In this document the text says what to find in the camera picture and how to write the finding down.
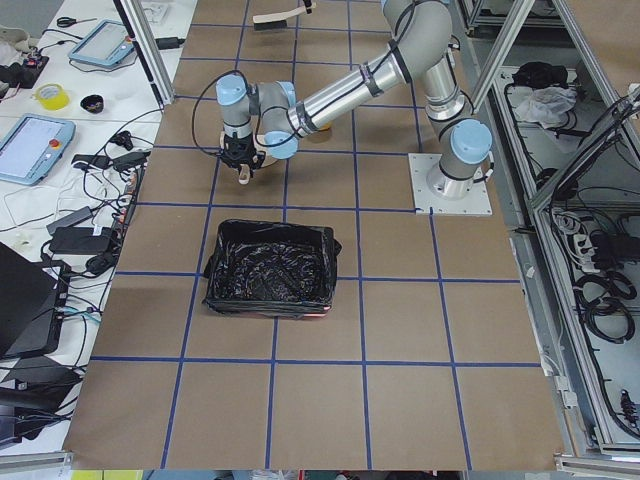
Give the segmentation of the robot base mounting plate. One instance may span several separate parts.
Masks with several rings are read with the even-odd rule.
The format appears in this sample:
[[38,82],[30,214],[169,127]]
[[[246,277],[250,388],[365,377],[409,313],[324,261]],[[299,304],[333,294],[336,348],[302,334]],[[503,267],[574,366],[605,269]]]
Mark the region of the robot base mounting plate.
[[441,154],[410,153],[409,173],[414,210],[420,215],[488,217],[493,214],[484,172],[453,180],[440,169]]

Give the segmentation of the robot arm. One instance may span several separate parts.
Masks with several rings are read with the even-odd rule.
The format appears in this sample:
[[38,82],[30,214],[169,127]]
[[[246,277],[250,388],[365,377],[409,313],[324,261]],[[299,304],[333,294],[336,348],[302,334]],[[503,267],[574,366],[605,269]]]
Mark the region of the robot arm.
[[417,80],[442,148],[429,181],[439,193],[475,183],[476,171],[491,150],[492,135],[473,119],[471,103],[447,57],[452,37],[447,2],[384,1],[381,10],[391,29],[384,52],[306,98],[298,99],[294,85],[286,81],[251,84],[239,71],[218,78],[223,137],[216,157],[238,173],[252,174],[265,156],[289,159],[302,138],[392,88]]

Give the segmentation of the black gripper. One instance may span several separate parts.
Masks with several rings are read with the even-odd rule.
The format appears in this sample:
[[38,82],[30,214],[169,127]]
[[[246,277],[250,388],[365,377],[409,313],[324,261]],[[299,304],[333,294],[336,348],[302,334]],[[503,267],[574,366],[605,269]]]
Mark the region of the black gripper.
[[249,134],[242,138],[240,138],[237,133],[234,133],[232,136],[227,134],[223,135],[223,144],[219,151],[219,159],[228,167],[238,170],[237,167],[240,155],[237,150],[237,144],[239,139],[246,137],[252,139],[253,135]]

